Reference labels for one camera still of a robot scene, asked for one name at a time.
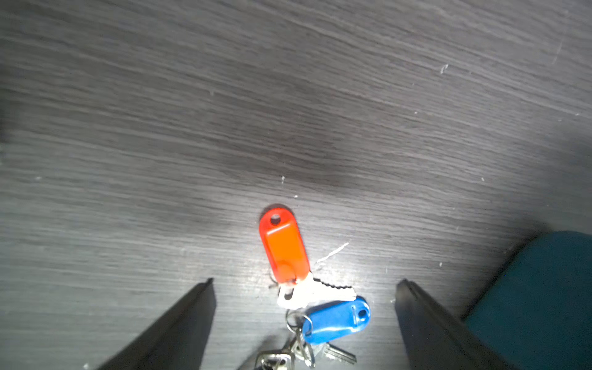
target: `key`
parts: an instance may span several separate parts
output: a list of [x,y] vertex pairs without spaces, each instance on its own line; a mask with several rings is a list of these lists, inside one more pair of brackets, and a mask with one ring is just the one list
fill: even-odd
[[[310,346],[309,351],[312,351],[313,356],[316,359],[316,356],[321,353],[324,349],[324,345],[320,345],[320,346]],[[304,358],[304,355],[302,353],[302,349],[300,347],[300,342],[298,341],[298,339],[296,337],[294,337],[294,339],[292,340],[292,342],[290,343],[290,351],[294,354],[294,356],[301,360],[301,361],[305,361],[306,359]]]
[[356,297],[353,288],[332,287],[315,280],[313,273],[309,272],[296,286],[279,287],[278,305],[289,310],[297,310],[315,301],[353,301]]
[[255,370],[294,370],[294,363],[290,342],[280,350],[259,352],[255,360]]
[[323,347],[323,354],[328,359],[346,362],[351,365],[355,365],[358,362],[356,355],[333,346],[331,343],[325,343],[321,346]]
[[296,342],[298,343],[298,346],[300,347],[300,353],[302,353],[302,356],[304,358],[304,363],[306,364],[306,366],[308,366],[311,369],[313,367],[315,367],[316,361],[314,359],[313,348],[310,344],[308,344],[304,340],[304,334],[302,332],[302,327],[300,327],[298,329],[298,331],[296,332]]
[[313,346],[362,331],[370,322],[370,306],[362,298],[341,302],[308,314],[304,321],[304,340]]
[[[356,355],[333,346],[331,343],[323,343],[322,345],[311,347],[313,348],[315,359],[317,359],[319,355],[324,355],[328,359],[350,363],[352,365],[358,362]],[[304,361],[304,356],[296,340],[291,343],[290,350],[294,353],[294,356],[297,359]]]

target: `wooden floor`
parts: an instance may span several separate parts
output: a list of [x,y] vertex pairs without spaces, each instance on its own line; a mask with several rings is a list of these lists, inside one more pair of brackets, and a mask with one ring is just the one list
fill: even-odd
[[[406,369],[395,284],[462,315],[513,248],[592,231],[586,0],[0,5],[0,367],[92,369],[198,282],[202,369],[288,338],[260,212]],[[319,362],[318,369],[347,368]]]

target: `key ring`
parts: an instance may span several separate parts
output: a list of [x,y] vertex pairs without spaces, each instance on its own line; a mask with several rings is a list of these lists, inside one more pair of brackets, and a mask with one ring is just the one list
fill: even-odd
[[296,316],[296,315],[298,315],[299,317],[304,317],[310,323],[310,330],[307,331],[304,335],[308,335],[308,334],[312,333],[312,331],[313,331],[313,321],[310,320],[310,317],[308,317],[305,314],[303,314],[301,312],[298,312],[298,311],[292,311],[292,312],[290,312],[290,310],[286,311],[286,326],[288,327],[288,330],[291,331],[291,332],[293,332],[294,334],[296,334],[296,331],[299,329],[298,325],[292,326],[288,322],[288,320],[290,319],[290,317]]

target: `blue plastic tag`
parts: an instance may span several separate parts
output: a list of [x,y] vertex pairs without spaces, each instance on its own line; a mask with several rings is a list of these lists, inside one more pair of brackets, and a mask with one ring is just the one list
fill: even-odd
[[358,297],[322,308],[308,317],[313,322],[312,330],[311,323],[305,320],[304,340],[315,346],[362,331],[370,322],[370,306]]

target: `teal fabric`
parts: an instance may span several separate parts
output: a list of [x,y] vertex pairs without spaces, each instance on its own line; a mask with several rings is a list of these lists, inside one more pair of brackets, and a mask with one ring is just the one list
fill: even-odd
[[522,370],[592,369],[592,237],[560,231],[529,243],[465,324]]

